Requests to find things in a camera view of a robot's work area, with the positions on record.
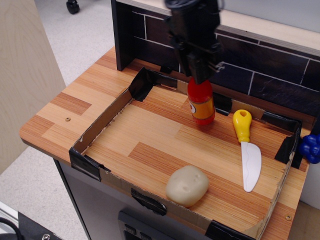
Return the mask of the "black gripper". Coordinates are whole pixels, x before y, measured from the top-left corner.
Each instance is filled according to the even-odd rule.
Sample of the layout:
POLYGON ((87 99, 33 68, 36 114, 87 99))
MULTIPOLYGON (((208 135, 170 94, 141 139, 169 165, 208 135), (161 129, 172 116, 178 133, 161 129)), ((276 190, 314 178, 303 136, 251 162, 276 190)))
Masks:
POLYGON ((181 72, 200 85, 222 69, 221 46, 216 37, 220 25, 217 4, 167 4, 165 19, 181 72))

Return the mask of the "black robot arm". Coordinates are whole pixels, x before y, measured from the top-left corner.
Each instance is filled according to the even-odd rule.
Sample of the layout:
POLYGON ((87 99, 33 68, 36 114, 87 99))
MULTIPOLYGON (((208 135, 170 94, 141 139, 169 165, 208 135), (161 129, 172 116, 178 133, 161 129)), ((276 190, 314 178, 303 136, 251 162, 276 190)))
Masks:
POLYGON ((220 8, 216 0, 166 0, 171 16, 168 26, 170 43, 182 72, 197 85, 223 69, 221 44, 216 36, 220 8))

